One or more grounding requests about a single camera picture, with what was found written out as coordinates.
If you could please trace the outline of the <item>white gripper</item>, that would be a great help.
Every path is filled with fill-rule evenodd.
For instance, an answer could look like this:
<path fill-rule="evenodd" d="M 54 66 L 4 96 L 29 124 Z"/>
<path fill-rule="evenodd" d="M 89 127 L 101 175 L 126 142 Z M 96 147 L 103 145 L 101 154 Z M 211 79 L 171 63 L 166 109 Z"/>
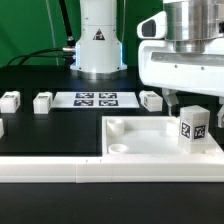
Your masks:
<path fill-rule="evenodd" d="M 224 97 L 223 26 L 219 15 L 200 10 L 162 11 L 137 26 L 140 79 L 163 88 L 169 115 L 177 91 Z"/>

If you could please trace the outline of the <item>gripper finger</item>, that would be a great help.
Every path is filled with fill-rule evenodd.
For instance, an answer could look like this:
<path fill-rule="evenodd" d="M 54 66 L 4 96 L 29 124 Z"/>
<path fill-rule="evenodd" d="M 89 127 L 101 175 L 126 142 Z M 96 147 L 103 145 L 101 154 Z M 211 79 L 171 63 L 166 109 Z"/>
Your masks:
<path fill-rule="evenodd" d="M 221 108 L 217 113 L 217 124 L 219 128 L 224 128 L 224 97 L 219 97 Z"/>

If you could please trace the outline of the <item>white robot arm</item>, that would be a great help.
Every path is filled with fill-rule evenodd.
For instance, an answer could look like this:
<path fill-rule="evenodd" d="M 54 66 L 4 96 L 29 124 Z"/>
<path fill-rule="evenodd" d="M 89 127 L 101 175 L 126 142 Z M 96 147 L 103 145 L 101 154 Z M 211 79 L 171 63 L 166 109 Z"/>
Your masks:
<path fill-rule="evenodd" d="M 162 0 L 163 9 L 137 26 L 139 76 L 159 87 L 168 105 L 177 91 L 217 96 L 224 128 L 224 0 Z M 80 0 L 81 38 L 71 69 L 89 79 L 124 70 L 116 36 L 116 0 Z"/>

